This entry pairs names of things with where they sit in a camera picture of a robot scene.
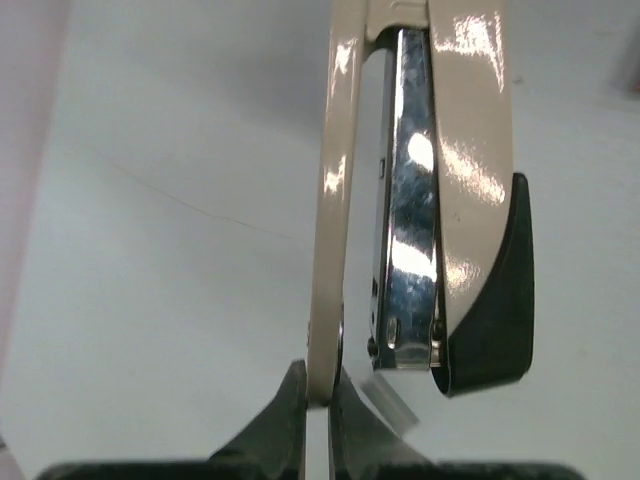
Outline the beige black stapler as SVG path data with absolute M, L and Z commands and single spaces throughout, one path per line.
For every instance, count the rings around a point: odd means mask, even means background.
M 371 336 L 376 370 L 428 370 L 448 396 L 519 380 L 533 358 L 526 177 L 513 165 L 502 1 L 336 1 L 308 333 L 309 403 L 341 369 L 362 68 L 386 53 Z

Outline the staple strip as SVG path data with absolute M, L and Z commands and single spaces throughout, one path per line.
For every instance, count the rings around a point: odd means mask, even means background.
M 371 374 L 360 384 L 360 389 L 398 436 L 406 435 L 419 424 L 419 418 L 381 373 Z

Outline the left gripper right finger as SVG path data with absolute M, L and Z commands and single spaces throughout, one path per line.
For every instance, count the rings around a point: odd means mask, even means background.
M 342 371 L 329 404 L 332 479 L 436 479 L 437 468 L 380 420 Z

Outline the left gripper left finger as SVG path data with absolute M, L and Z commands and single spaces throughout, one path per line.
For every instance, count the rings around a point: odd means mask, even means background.
M 208 460 L 216 479 L 302 479 L 305 474 L 306 367 L 289 366 L 264 409 Z

